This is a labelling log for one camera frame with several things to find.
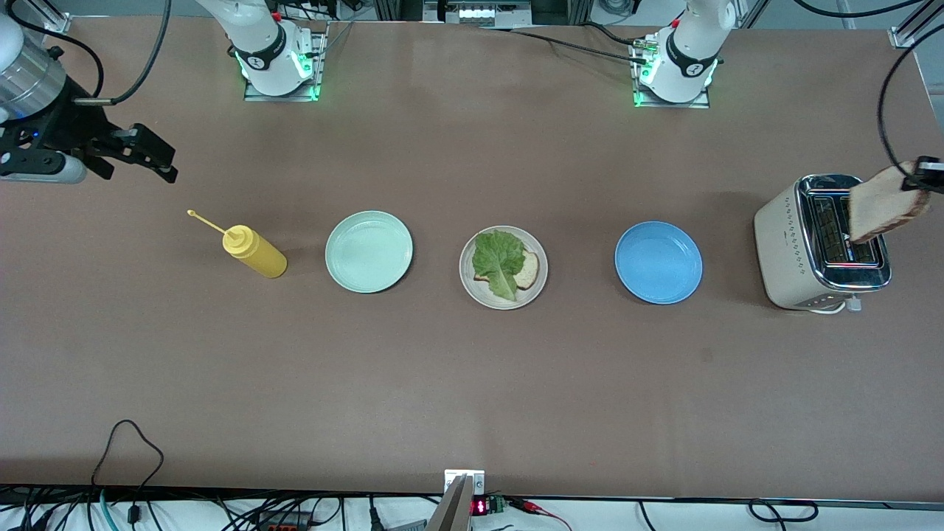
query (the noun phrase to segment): bread slice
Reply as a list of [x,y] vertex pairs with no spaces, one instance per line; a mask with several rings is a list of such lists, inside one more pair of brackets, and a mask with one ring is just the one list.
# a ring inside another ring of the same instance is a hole
[[[913,162],[902,163],[905,171],[913,172]],[[853,186],[849,192],[849,237],[855,244],[891,231],[924,214],[931,202],[925,190],[902,191],[904,176],[895,166],[875,177]]]
[[[524,255],[525,264],[521,267],[521,271],[514,275],[514,283],[518,284],[518,289],[528,289],[533,286],[537,282],[537,273],[541,268],[536,254],[526,250]],[[487,283],[488,277],[476,275],[475,280]]]

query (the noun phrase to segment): yellow squeeze bottle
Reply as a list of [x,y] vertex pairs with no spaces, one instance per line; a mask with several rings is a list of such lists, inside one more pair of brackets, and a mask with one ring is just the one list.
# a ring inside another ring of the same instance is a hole
[[275,279],[288,267],[285,255],[246,225],[235,225],[224,231],[192,210],[187,211],[187,214],[222,232],[223,248],[263,277]]

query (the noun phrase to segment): lettuce leaf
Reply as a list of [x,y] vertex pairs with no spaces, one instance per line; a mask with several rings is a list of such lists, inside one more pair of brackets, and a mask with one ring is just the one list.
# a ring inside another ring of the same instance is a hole
[[518,284],[514,275],[525,264],[525,246],[517,236],[502,231],[479,234],[475,238],[472,267],[475,274],[488,278],[488,288],[495,295],[515,300]]

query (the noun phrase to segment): silver toaster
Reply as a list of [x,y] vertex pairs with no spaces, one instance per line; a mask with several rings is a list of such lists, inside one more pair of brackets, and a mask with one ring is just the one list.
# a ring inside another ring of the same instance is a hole
[[774,304],[821,314],[861,309],[859,294],[891,281],[885,239],[849,240],[851,175],[797,180],[754,216],[764,288]]

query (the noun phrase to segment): plate with lettuce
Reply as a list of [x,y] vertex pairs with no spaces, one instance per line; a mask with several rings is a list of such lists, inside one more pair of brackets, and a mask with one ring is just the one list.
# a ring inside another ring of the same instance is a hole
[[536,299],[548,281],[548,256],[534,236],[499,225],[465,244],[459,276],[472,299],[495,310],[513,310]]

